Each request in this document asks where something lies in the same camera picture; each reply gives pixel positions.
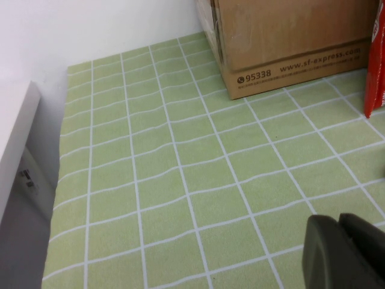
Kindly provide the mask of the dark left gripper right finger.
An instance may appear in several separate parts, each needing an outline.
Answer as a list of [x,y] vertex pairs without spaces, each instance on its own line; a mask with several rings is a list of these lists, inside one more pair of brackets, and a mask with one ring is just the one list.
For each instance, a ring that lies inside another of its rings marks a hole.
[[384,288],[384,232],[353,213],[341,214],[339,225],[354,244],[367,275]]

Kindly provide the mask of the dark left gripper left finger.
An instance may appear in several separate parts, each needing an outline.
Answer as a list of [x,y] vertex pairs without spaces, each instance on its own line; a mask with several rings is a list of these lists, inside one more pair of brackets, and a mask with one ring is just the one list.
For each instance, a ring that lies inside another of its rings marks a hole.
[[303,248],[306,288],[372,288],[374,276],[359,257],[353,242],[338,222],[313,215],[307,221]]

